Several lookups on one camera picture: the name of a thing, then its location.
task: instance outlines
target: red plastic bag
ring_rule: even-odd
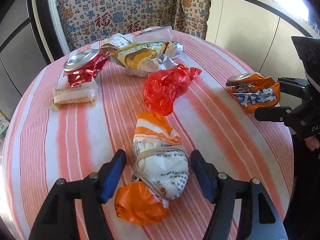
[[[152,111],[162,115],[173,112],[173,102],[182,96],[194,80],[202,72],[201,69],[186,68],[178,64],[171,70],[160,70],[148,76],[143,87],[143,101]]]

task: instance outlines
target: snack wrapper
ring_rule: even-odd
[[[98,85],[92,78],[91,82],[86,82],[74,87],[60,85],[54,89],[53,93],[53,104],[55,106],[84,102],[95,103],[98,97]]]
[[[103,41],[100,51],[104,54],[112,55],[117,50],[129,46],[131,42],[127,40],[122,34],[116,33],[110,38]]]
[[[135,181],[116,193],[118,217],[148,225],[167,214],[168,200],[179,197],[187,183],[188,160],[181,138],[158,113],[140,114],[133,137],[136,157]]]
[[[68,76],[68,83],[71,87],[91,82],[91,79],[97,77],[98,73],[103,69],[108,60],[108,55],[99,52],[96,57],[82,67],[73,71],[64,71],[63,76]]]
[[[232,87],[230,95],[249,113],[258,107],[276,106],[280,101],[280,84],[260,73],[232,76],[226,86]]]
[[[153,61],[157,54],[163,53],[166,45],[163,42],[137,42],[116,51],[112,57],[116,58],[126,68],[147,71],[145,65]],[[153,67],[158,70],[159,65],[153,61]]]
[[[173,58],[182,52],[180,42],[137,42],[115,52],[111,61],[125,68],[128,76],[148,77],[158,70],[177,67]]]

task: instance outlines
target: plastic packaging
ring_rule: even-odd
[[[157,55],[152,60],[145,60],[143,62],[143,69],[131,69],[126,68],[124,70],[125,74],[128,76],[135,76],[135,77],[148,77],[151,73],[158,71],[158,70],[169,70],[174,67],[177,67],[178,64],[172,61],[168,56],[164,54]]]
[[[280,84],[259,73],[232,76],[226,86],[232,87],[230,95],[249,113],[258,107],[276,106],[280,100]]]
[[[148,76],[143,87],[143,101],[152,111],[163,115],[173,112],[173,102],[183,95],[190,82],[200,75],[198,68],[186,68],[178,64],[177,68],[161,70]]]
[[[153,59],[165,49],[166,45],[163,42],[133,43],[116,51],[112,58],[117,59],[125,68],[147,71],[152,67],[158,70],[159,64]]]
[[[131,42],[127,40],[122,34],[113,34],[110,38],[105,39],[100,47],[100,51],[104,54],[112,55],[117,50],[129,46]]]
[[[95,79],[98,73],[103,69],[104,65],[108,62],[108,55],[103,54],[98,49],[97,53],[95,51],[96,50],[94,49],[88,49],[68,58],[64,65],[63,76],[68,76],[68,83],[71,87],[83,84],[85,82],[91,82],[91,78]],[[85,62],[86,52],[95,54],[95,57],[89,62]],[[85,63],[78,66],[79,62],[82,60]]]
[[[91,82],[86,82],[74,87],[55,88],[53,104],[72,104],[97,101],[98,85],[92,78]]]
[[[154,30],[146,31],[140,34],[137,34],[132,38],[133,42],[146,42],[146,41],[162,41],[168,42],[172,40],[172,27],[165,26],[162,28],[157,28]]]
[[[188,160],[181,138],[163,115],[139,114],[133,153],[135,182],[116,193],[116,214],[140,225],[159,222],[168,212],[168,200],[179,197],[188,180]]]

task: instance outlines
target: kitchen counter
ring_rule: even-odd
[[[302,18],[296,15],[290,14],[285,8],[273,0],[246,0],[260,7],[265,8],[268,11],[278,15],[280,18],[289,22],[297,30],[303,33],[307,37],[320,38],[320,35]]]

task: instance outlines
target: pink and white striped tablecloth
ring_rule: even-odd
[[[259,178],[283,219],[293,184],[293,149],[289,130],[282,123],[258,122],[229,95],[229,76],[252,72],[229,52],[196,37],[174,31],[184,52],[177,62],[202,69],[187,93],[167,116],[190,155],[199,149],[207,162],[234,179]],[[87,48],[98,48],[99,43]],[[129,77],[108,63],[97,78],[99,94],[91,103],[52,106],[52,90],[62,77],[68,55],[39,73],[23,95],[4,144],[4,179],[9,207],[23,239],[52,185],[58,178],[79,180],[113,157],[127,152],[123,183],[134,171],[132,140],[139,113],[147,112],[142,98],[144,78]],[[235,240],[240,201],[236,202],[229,239]],[[113,236],[132,240],[202,239],[213,210],[190,175],[183,195],[170,202],[170,214],[160,223],[138,226],[116,216],[114,200],[103,205]],[[88,239],[81,201],[76,201],[81,239]]]

